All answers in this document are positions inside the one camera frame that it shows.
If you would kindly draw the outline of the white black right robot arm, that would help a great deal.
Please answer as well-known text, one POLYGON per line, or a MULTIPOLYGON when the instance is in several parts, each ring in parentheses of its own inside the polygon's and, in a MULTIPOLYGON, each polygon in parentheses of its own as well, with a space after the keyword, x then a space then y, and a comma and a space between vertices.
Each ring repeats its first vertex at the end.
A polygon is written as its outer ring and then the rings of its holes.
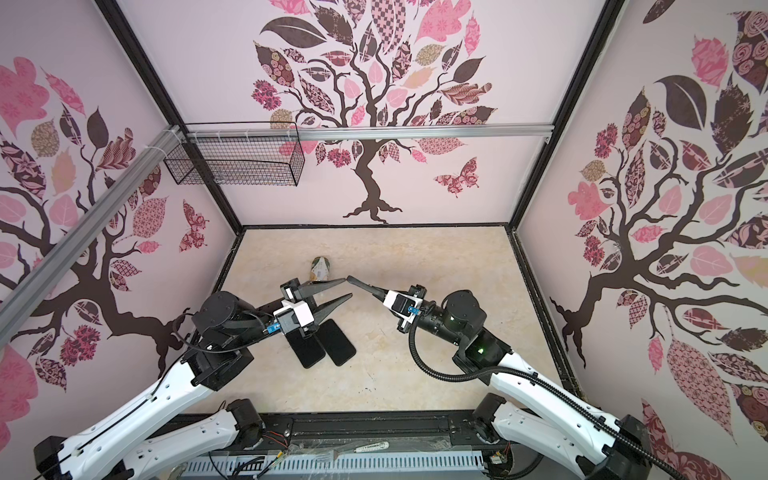
POLYGON ((523 445, 580 479, 649 477, 648 435, 639 420, 630 415, 619 419, 592 407, 540 374, 485 328, 487 315, 471 291, 455 291, 435 303, 425 300, 426 290, 419 285, 398 291, 353 276, 347 281, 370 293, 397 319, 423 373, 446 383, 478 380, 492 388, 475 419, 485 442, 523 445), (420 331, 455 346, 453 362, 459 373, 443 373, 425 362, 416 341, 420 331))

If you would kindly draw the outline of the black smartphone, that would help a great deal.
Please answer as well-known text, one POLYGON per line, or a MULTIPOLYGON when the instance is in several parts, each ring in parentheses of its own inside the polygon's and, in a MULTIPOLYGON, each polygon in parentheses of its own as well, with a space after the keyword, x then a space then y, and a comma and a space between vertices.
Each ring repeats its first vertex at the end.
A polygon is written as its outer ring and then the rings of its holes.
POLYGON ((333 319, 319 326, 316 337, 337 367, 345 365, 357 354, 355 346, 333 319))

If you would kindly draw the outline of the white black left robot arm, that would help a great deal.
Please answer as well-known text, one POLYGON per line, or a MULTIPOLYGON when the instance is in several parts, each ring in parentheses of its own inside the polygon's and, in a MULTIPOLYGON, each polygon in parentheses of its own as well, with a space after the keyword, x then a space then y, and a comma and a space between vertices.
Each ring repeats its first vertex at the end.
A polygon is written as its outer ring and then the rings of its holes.
POLYGON ((330 345, 320 338, 329 331, 330 316, 352 296, 323 304, 314 297, 340 283, 292 279, 282 285, 281 299, 260 307, 227 291, 211 294, 191 316, 195 332, 183 342, 185 352, 157 381, 86 430, 50 436, 35 447, 39 478, 150 479, 214 450, 257 444, 264 423, 248 400, 170 433, 157 432, 240 375, 254 360, 251 347, 263 340, 285 337, 306 367, 323 359, 330 345))

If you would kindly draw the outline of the black phone case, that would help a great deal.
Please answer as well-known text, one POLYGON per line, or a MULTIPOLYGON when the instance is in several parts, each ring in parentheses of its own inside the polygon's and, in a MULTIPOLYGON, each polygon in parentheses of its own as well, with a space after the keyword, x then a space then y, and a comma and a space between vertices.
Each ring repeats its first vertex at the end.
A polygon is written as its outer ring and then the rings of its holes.
POLYGON ((303 336, 298 330, 285 335, 289 346, 304 369, 310 369, 323 360, 326 352, 315 336, 303 336))

